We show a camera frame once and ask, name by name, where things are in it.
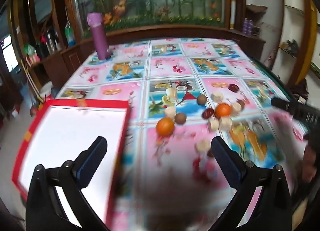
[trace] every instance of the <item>blue gripper pad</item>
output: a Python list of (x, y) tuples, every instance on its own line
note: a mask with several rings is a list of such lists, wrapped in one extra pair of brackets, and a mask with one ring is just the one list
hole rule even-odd
[(237, 152), (229, 148), (220, 136), (212, 139), (211, 151), (230, 187), (237, 189), (246, 172), (244, 161)]
[(104, 137), (98, 136), (86, 151), (82, 151), (74, 161), (72, 173), (79, 189), (86, 188), (103, 157), (107, 152), (108, 144)]

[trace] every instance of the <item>window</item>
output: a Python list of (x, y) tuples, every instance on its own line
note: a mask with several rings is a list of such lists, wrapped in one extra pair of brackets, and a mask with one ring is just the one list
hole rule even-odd
[(14, 54), (10, 35), (4, 38), (4, 40), (1, 42), (1, 49), (9, 72), (11, 72), (12, 69), (18, 65), (18, 61), (16, 55)]

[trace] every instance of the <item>hand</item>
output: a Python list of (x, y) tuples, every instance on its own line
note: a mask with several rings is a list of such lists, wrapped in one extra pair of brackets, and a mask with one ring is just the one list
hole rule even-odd
[(316, 175), (317, 169), (314, 167), (316, 152), (307, 145), (302, 160), (302, 180), (309, 183)]

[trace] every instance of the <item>purple thermos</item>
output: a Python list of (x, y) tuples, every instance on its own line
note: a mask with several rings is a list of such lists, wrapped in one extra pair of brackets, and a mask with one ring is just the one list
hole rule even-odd
[(88, 13), (87, 22), (90, 26), (93, 43), (100, 60), (109, 58), (111, 51), (107, 43), (106, 32), (102, 25), (102, 14), (98, 12)]

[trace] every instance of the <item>screw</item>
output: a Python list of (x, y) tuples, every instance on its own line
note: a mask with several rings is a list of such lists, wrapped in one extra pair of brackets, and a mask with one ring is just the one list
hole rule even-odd
[(63, 165), (64, 165), (65, 167), (70, 167), (70, 166), (72, 165), (72, 163), (73, 163), (73, 161), (68, 160), (68, 161), (64, 162)]
[(246, 161), (245, 164), (249, 167), (252, 168), (254, 166), (254, 163), (252, 161)]
[(42, 170), (42, 167), (43, 167), (43, 166), (42, 166), (41, 164), (37, 165), (37, 166), (36, 166), (36, 171)]
[(277, 169), (278, 171), (281, 171), (281, 170), (282, 170), (282, 166), (279, 165), (279, 164), (277, 164), (277, 165), (276, 165), (276, 169)]

